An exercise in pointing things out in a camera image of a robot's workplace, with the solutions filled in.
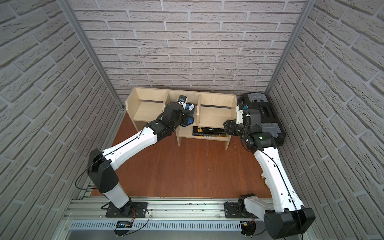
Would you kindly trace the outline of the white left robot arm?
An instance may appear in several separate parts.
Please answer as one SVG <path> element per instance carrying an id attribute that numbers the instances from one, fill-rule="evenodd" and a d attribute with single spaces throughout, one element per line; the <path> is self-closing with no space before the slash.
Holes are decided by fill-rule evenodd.
<path id="1" fill-rule="evenodd" d="M 103 151 L 91 151 L 86 172 L 96 189 L 117 209 L 130 210 L 131 198 L 120 185 L 116 170 L 140 151 L 171 136 L 179 126 L 192 124 L 193 114 L 193 104 L 183 102 L 182 99 L 172 101 L 155 120 L 147 123 L 132 137 Z"/>

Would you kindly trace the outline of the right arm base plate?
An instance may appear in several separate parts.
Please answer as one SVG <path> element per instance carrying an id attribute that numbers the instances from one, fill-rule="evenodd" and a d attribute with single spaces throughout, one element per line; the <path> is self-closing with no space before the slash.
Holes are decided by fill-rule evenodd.
<path id="1" fill-rule="evenodd" d="M 250 214 L 245 213 L 239 209 L 238 203 L 227 201 L 224 203 L 224 213 L 226 219 L 249 219 Z"/>

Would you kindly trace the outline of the blue and grey cleaning cloth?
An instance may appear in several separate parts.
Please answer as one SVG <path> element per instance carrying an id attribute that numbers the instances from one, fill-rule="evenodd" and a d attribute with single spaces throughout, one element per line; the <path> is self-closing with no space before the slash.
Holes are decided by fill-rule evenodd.
<path id="1" fill-rule="evenodd" d="M 187 127 L 194 123 L 194 112 L 195 106 L 193 104 L 187 103 L 186 108 L 182 110 L 181 123 L 182 127 Z"/>

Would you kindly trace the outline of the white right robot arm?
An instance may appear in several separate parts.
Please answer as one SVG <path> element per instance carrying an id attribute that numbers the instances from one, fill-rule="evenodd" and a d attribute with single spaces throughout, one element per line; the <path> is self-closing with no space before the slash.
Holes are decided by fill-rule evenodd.
<path id="1" fill-rule="evenodd" d="M 268 204 L 256 195 L 242 195 L 238 201 L 239 210 L 262 220 L 273 239 L 302 236 L 316 215 L 312 208 L 305 207 L 294 190 L 282 166 L 273 135 L 261 131 L 250 133 L 249 126 L 237 124 L 234 120 L 224 122 L 224 131 L 227 135 L 239 136 L 245 149 L 255 156 L 273 200 Z"/>

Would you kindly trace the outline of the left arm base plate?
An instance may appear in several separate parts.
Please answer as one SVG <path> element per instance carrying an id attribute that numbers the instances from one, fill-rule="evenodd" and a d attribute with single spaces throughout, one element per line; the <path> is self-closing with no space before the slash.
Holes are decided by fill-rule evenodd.
<path id="1" fill-rule="evenodd" d="M 148 215 L 147 207 L 148 202 L 129 202 L 121 209 L 109 203 L 106 208 L 106 218 L 133 218 L 135 213 L 136 218 L 143 219 Z"/>

